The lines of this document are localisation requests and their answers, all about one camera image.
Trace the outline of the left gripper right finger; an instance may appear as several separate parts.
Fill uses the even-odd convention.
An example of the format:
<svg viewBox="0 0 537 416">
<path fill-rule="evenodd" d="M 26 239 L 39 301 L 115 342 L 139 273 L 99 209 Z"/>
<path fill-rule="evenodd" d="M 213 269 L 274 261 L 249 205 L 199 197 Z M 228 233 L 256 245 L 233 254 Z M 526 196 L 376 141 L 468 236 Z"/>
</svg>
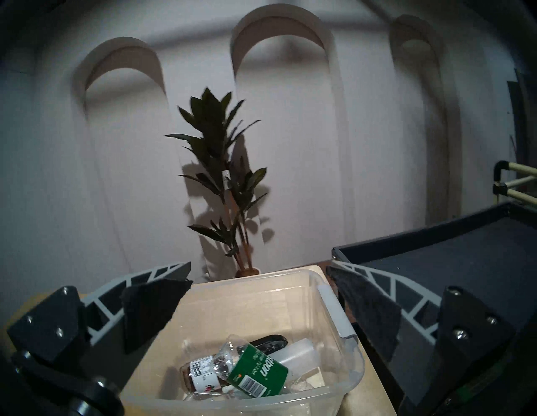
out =
<svg viewBox="0 0 537 416">
<path fill-rule="evenodd" d="M 513 326 L 461 286 L 438 295 L 402 275 L 335 260 L 327 271 L 403 392 L 398 415 L 453 415 L 512 361 Z"/>
</svg>

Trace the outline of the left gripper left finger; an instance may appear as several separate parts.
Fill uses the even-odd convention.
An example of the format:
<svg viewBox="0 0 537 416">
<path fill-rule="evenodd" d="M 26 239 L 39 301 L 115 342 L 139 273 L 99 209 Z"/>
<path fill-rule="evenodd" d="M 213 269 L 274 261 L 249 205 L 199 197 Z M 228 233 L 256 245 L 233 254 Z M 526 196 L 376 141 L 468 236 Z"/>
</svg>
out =
<svg viewBox="0 0 537 416">
<path fill-rule="evenodd" d="M 172 263 L 111 280 L 80 295 L 61 286 L 7 327 L 12 351 L 27 350 L 47 364 L 79 360 L 119 329 L 120 353 L 130 354 L 154 338 L 192 286 L 190 262 Z"/>
</svg>

